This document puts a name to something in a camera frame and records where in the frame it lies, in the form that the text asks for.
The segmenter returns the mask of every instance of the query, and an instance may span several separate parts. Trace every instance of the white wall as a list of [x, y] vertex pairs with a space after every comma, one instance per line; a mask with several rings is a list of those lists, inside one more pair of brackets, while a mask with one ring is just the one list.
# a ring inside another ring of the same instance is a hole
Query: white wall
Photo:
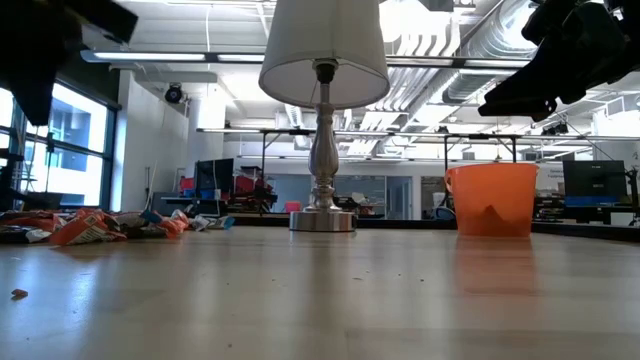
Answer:
[[189, 121], [135, 82], [130, 71], [120, 73], [118, 100], [111, 208], [141, 210], [145, 167], [153, 173], [157, 162], [153, 191], [171, 191], [176, 169], [185, 167]]
[[224, 134], [197, 132], [200, 117], [206, 116], [201, 111], [202, 99], [192, 100], [189, 105], [189, 141], [187, 148], [187, 163], [185, 174], [193, 176], [193, 168], [196, 161], [215, 160], [222, 158]]

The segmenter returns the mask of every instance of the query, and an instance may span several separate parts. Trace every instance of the window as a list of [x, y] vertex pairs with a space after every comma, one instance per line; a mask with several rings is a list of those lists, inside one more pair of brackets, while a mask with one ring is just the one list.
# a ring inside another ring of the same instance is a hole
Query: window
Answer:
[[103, 152], [107, 129], [107, 108], [66, 87], [53, 86], [49, 126], [36, 128], [27, 124], [27, 132]]
[[[115, 111], [60, 84], [54, 85], [52, 95], [47, 126], [32, 126], [16, 109], [16, 128], [26, 129], [20, 188], [62, 193], [63, 206], [107, 207], [112, 164], [108, 137]], [[53, 138], [51, 153], [48, 133]]]
[[10, 91], [7, 91], [5, 89], [0, 89], [0, 126], [10, 127], [12, 115], [13, 115], [13, 95], [11, 95]]
[[36, 143], [34, 153], [33, 144], [25, 146], [24, 172], [31, 172], [31, 181], [23, 181], [22, 190], [66, 194], [62, 205], [100, 204], [102, 158], [61, 148], [49, 154], [44, 143]]
[[[9, 147], [9, 135], [0, 133], [0, 149]], [[6, 159], [0, 159], [0, 167], [7, 166]]]

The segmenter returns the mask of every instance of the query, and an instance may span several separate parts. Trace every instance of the lamp stand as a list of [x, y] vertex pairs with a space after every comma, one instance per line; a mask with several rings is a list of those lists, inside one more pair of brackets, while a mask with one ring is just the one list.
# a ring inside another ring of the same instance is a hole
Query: lamp stand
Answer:
[[338, 63], [333, 59], [316, 60], [314, 68], [320, 82], [320, 104], [316, 137], [309, 154], [309, 171], [315, 177], [313, 202], [300, 212], [292, 212], [289, 229], [293, 231], [350, 232], [355, 230], [356, 217], [343, 212], [333, 203], [333, 177], [338, 172], [338, 148], [333, 136], [333, 111], [329, 103], [330, 83]]

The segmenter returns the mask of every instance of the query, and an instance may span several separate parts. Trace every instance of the computer monitor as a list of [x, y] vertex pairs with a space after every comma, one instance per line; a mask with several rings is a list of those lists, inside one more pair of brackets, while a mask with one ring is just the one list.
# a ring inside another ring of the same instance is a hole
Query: computer monitor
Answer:
[[623, 161], [563, 161], [565, 204], [615, 204], [627, 197]]
[[198, 161], [195, 166], [196, 196], [200, 190], [233, 192], [233, 159]]

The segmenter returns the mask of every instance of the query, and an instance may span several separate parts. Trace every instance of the red chair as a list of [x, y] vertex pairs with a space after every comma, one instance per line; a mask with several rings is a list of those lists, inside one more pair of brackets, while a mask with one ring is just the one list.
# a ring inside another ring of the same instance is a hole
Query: red chair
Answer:
[[301, 211], [302, 203], [300, 201], [287, 201], [284, 204], [284, 212], [287, 214], [292, 213], [294, 211]]

